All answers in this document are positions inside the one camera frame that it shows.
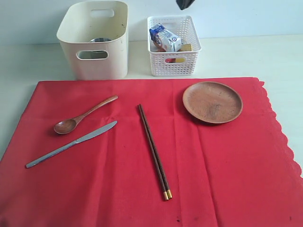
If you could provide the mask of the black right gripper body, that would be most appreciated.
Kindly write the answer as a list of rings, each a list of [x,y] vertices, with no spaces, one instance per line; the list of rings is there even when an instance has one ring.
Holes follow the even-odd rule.
[[[185,10],[189,8],[195,0],[176,0],[176,4],[178,5],[180,10]]]

